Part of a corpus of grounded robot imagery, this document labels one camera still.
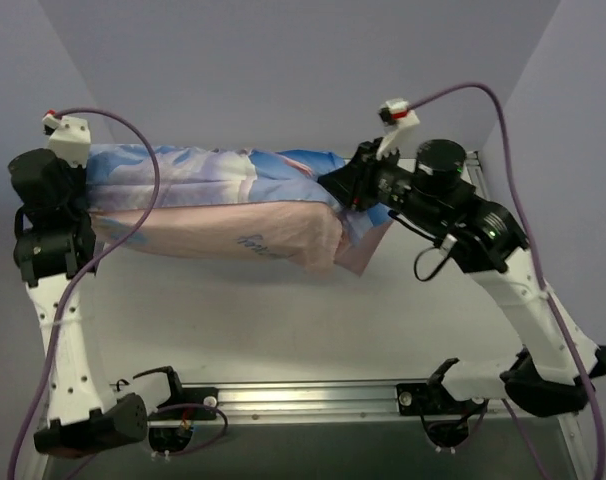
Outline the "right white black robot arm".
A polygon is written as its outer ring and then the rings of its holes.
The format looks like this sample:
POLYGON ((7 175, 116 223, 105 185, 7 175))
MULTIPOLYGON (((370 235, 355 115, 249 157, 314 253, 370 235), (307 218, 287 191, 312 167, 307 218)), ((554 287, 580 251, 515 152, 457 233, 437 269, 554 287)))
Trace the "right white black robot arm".
POLYGON ((428 380, 427 400, 438 412, 473 399, 509 399, 537 417, 578 412, 588 403, 590 382, 582 382, 574 360, 589 379, 606 375, 606 345, 589 339, 571 320, 562 333, 540 286, 531 244, 511 213, 481 198, 462 178, 466 152, 458 143, 422 143, 415 166, 399 166, 399 152, 376 157, 378 143, 359 145, 343 167, 319 177, 341 206, 365 211, 378 204, 393 218, 404 216, 494 300, 523 348, 505 358, 480 363, 446 360, 428 380))

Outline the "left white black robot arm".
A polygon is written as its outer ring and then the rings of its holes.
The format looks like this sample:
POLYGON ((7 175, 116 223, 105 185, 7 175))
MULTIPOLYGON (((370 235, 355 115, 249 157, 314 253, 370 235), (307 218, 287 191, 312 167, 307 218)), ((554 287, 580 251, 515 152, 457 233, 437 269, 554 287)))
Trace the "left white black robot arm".
POLYGON ((90 319, 96 236, 85 198, 86 174, 45 148, 8 165, 22 201, 15 215, 14 261, 38 316, 46 353, 44 427, 33 435, 40 454, 80 458, 139 443, 148 416, 177 417, 185 395, 176 378, 156 372, 116 393, 105 374, 90 319))

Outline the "pink blue pillowcase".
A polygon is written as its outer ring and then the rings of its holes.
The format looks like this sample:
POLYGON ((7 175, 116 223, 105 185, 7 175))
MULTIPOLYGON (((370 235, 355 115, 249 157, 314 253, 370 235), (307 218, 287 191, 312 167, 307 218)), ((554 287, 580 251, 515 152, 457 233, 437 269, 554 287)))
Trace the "pink blue pillowcase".
POLYGON ((87 184, 100 241, 179 258, 288 260, 308 271, 340 266, 360 275, 391 225, 388 210, 343 209, 316 181, 343 166, 331 152, 212 150, 157 146, 161 183, 153 189, 146 149, 90 149, 87 184))

